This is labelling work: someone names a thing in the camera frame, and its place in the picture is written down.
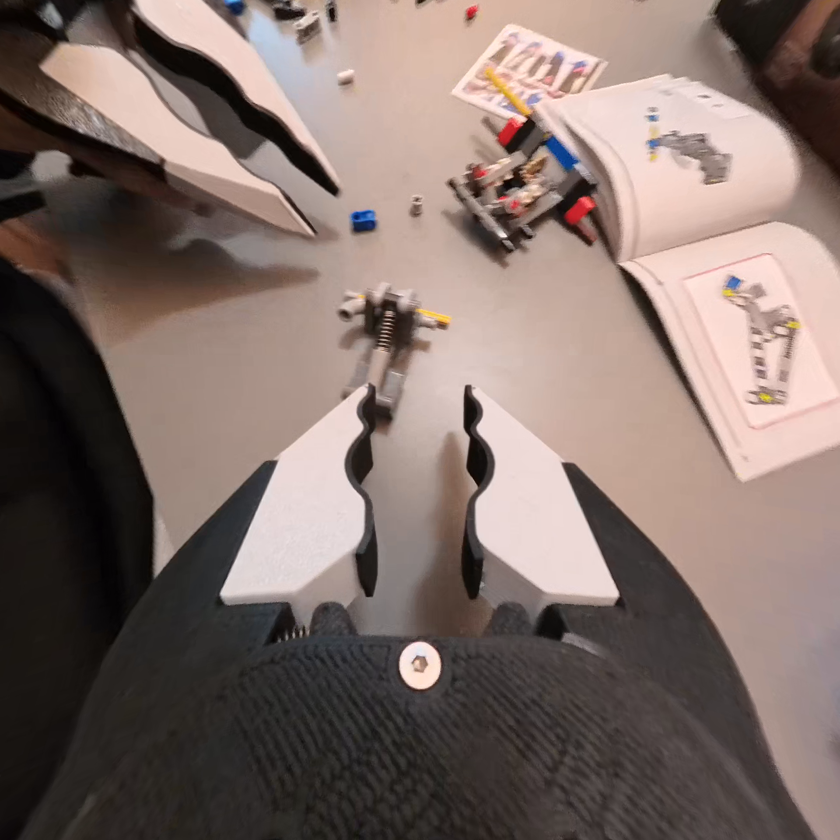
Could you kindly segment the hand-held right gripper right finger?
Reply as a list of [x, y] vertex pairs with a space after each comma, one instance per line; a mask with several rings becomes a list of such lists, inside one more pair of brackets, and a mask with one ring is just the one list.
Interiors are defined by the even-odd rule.
[[464, 391], [467, 501], [461, 576], [491, 606], [610, 607], [620, 597], [570, 467], [474, 385]]

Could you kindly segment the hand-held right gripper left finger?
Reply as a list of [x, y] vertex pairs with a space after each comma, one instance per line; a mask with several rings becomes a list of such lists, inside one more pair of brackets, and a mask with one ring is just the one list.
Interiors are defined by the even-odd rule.
[[272, 462], [220, 597], [286, 603], [294, 614], [372, 597], [378, 548], [370, 496], [376, 391], [363, 385]]

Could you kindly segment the lego sticker sheet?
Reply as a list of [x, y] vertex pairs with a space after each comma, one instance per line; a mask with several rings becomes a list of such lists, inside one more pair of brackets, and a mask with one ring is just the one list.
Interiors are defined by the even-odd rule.
[[607, 67], [605, 58], [509, 24], [455, 84], [451, 95], [502, 119], [522, 117], [508, 92], [532, 111], [592, 89]]

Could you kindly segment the lego engine assembly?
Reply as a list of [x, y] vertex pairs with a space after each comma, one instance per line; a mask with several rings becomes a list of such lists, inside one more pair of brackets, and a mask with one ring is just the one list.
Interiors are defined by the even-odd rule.
[[517, 117], [497, 135], [505, 155], [493, 162], [468, 164], [447, 186], [468, 215], [508, 253], [519, 240], [532, 239], [532, 224], [546, 215], [586, 244], [598, 239], [592, 222], [597, 182], [572, 152], [538, 105], [528, 105], [497, 70], [485, 78], [512, 105]]

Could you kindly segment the person's dark clothing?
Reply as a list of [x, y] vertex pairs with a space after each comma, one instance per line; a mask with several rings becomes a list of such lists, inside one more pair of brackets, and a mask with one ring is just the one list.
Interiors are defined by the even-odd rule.
[[2, 260], [1, 828], [23, 830], [152, 580], [154, 503], [77, 317]]

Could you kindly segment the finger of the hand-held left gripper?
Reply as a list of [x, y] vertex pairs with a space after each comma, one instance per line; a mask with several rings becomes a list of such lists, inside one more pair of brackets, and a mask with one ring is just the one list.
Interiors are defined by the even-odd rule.
[[142, 70], [118, 51], [61, 44], [40, 68], [154, 152], [170, 183], [274, 228], [316, 235], [284, 192], [245, 168], [218, 140], [182, 121]]
[[131, 28], [165, 69], [211, 90], [299, 172], [340, 194], [336, 171], [259, 52], [209, 3], [133, 1]]

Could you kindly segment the open lego instruction booklet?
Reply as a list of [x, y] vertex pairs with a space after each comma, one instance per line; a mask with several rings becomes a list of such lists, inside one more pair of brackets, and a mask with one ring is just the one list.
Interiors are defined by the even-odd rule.
[[599, 186], [620, 269], [661, 322], [741, 481], [838, 446], [838, 262], [778, 222], [801, 166], [782, 127], [687, 78], [539, 106]]

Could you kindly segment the grey lego suspension assembly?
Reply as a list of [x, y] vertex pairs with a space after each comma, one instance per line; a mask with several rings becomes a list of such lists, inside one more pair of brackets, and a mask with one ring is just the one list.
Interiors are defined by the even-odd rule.
[[371, 340], [371, 347], [358, 359], [343, 396], [349, 396], [363, 385], [375, 389], [378, 414], [391, 421], [402, 400], [405, 374], [396, 369], [401, 354], [413, 346], [417, 331], [427, 327], [417, 316], [417, 309], [425, 309], [414, 290], [397, 290], [390, 283], [359, 293], [347, 290], [337, 309], [343, 322], [362, 319], [363, 333]]

